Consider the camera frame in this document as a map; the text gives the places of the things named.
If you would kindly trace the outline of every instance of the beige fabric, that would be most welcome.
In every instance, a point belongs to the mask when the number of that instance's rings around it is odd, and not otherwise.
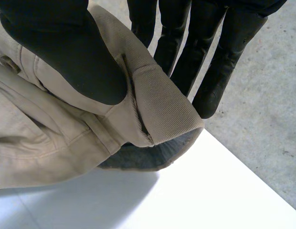
[[[191,103],[131,31],[94,3],[89,11],[126,74],[127,96],[115,106],[79,94],[0,23],[0,57],[10,57],[21,69],[16,75],[0,65],[0,188],[64,181],[101,164],[126,142],[153,148],[192,131],[187,144],[153,170],[161,169],[203,129]]]

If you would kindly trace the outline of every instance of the dark gray fabric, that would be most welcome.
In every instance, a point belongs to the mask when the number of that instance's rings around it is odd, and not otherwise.
[[[170,162],[194,138],[196,132],[197,130],[190,131],[154,147],[140,148],[130,143],[125,144],[116,154],[112,155],[98,167],[119,169],[157,168]]]

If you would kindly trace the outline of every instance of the white surface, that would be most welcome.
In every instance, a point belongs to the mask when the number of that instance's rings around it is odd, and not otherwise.
[[[296,211],[203,131],[159,173],[0,190],[0,229],[296,229]]]

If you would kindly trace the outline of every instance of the black glove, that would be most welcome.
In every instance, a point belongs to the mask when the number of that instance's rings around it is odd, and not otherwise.
[[[154,33],[157,0],[127,2],[132,32],[148,47]],[[247,43],[267,21],[267,16],[276,12],[285,2],[286,0],[159,0],[163,27],[154,58],[185,96],[188,96],[225,16],[217,50],[192,103],[201,118],[209,118],[216,112]],[[171,74],[189,10],[189,35]]]
[[[115,105],[127,94],[126,78],[87,6],[88,0],[0,0],[0,21],[79,93]]]

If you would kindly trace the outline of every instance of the concrete floor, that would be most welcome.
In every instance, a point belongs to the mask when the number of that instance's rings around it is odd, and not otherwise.
[[[95,0],[130,28],[126,0]],[[161,31],[157,15],[155,51]],[[220,29],[193,88],[198,89]],[[248,44],[206,129],[296,209],[296,0]]]

